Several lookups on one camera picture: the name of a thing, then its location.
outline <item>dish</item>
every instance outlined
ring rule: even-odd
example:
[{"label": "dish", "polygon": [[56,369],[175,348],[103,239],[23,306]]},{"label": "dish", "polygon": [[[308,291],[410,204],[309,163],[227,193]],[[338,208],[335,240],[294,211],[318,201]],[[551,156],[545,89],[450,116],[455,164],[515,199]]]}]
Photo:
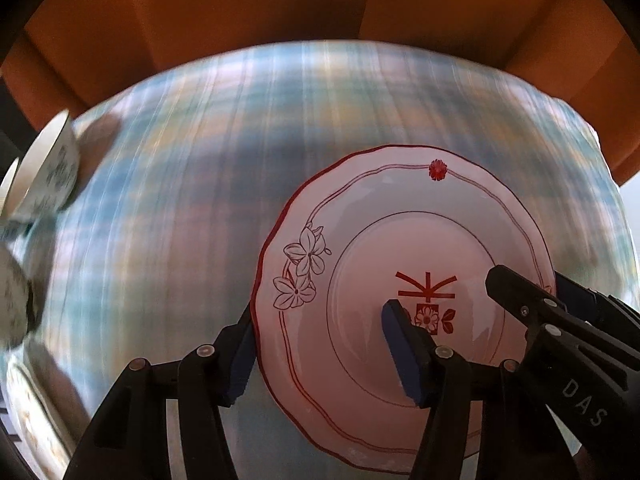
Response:
[{"label": "dish", "polygon": [[18,164],[20,163],[20,158],[16,158],[9,169],[4,174],[4,178],[2,179],[2,184],[0,184],[0,212],[4,208],[4,200],[6,199],[7,194],[9,193],[9,188],[11,184],[14,182],[15,170],[18,169]]},{"label": "dish", "polygon": [[29,328],[30,284],[11,251],[0,243],[0,349],[14,348]]},{"label": "dish", "polygon": [[[252,316],[273,397],[326,452],[409,472],[428,410],[404,394],[382,306],[397,298],[469,360],[520,360],[524,328],[484,290],[496,264],[555,293],[539,229],[489,172],[431,146],[344,158],[298,189],[260,254]],[[473,405],[467,454],[479,449],[480,424]]]},{"label": "dish", "polygon": [[15,356],[8,364],[6,388],[21,439],[26,441],[47,479],[61,479],[75,443],[53,404]]},{"label": "dish", "polygon": [[64,110],[47,123],[27,150],[0,218],[30,222],[57,211],[76,182],[79,157],[69,111]]}]

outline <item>plaid tablecloth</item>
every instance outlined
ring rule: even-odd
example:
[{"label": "plaid tablecloth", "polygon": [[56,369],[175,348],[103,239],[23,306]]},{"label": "plaid tablecloth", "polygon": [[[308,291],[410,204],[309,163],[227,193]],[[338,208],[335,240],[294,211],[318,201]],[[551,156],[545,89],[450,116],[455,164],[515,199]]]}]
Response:
[{"label": "plaid tablecloth", "polygon": [[[236,322],[286,200],[373,146],[431,144],[482,165],[535,218],[556,270],[640,306],[594,131],[471,62],[379,43],[261,46],[154,76],[75,126],[78,190],[12,249],[42,307],[29,358],[76,437],[129,360],[181,358]],[[387,477],[308,443],[257,367],[223,420],[243,479]]]}]

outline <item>screw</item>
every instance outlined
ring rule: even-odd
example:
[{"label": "screw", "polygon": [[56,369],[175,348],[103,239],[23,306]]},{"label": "screw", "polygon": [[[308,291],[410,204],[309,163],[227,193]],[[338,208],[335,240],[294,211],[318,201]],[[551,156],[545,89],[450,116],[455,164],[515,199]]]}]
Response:
[{"label": "screw", "polygon": [[436,355],[440,359],[449,359],[453,357],[453,350],[448,346],[437,346]]},{"label": "screw", "polygon": [[507,359],[502,366],[504,366],[504,369],[507,370],[508,372],[511,372],[512,374],[514,373],[514,371],[516,371],[518,369],[518,362],[514,361],[513,359]]},{"label": "screw", "polygon": [[215,351],[216,349],[213,348],[212,345],[202,345],[198,347],[198,349],[196,350],[196,354],[198,354],[200,357],[209,357],[210,355],[213,355],[213,352]]},{"label": "screw", "polygon": [[146,359],[143,357],[136,357],[132,362],[129,363],[129,369],[137,372],[138,370],[142,370],[146,366]]},{"label": "screw", "polygon": [[560,332],[560,329],[555,325],[546,324],[545,325],[545,330],[547,332],[549,332],[551,335],[556,336],[556,337],[562,335],[562,332]]}]

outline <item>red flower motif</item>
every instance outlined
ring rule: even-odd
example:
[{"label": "red flower motif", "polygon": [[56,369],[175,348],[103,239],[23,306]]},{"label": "red flower motif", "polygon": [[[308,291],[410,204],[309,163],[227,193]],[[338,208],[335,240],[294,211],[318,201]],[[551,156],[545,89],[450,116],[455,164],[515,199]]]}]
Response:
[{"label": "red flower motif", "polygon": [[433,180],[442,180],[446,174],[447,174],[447,165],[444,162],[442,162],[439,158],[434,160],[429,165],[429,176]]},{"label": "red flower motif", "polygon": [[438,311],[435,305],[422,307],[415,314],[414,325],[426,328],[431,335],[438,335]]}]

